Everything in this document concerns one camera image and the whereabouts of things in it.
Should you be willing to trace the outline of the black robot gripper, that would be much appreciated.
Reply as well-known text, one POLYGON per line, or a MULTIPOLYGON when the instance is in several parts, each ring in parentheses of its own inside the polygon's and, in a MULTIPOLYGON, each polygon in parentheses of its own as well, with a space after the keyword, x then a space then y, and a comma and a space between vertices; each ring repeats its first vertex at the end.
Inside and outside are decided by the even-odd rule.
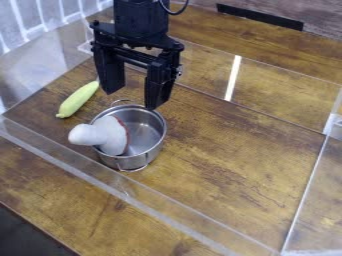
POLYGON ((124 60, 146 67, 144 105, 154 110, 170 97, 181 43, 168 35, 169 0, 113 0, 113 23, 93 21, 93 61, 106 95, 125 85, 124 60))

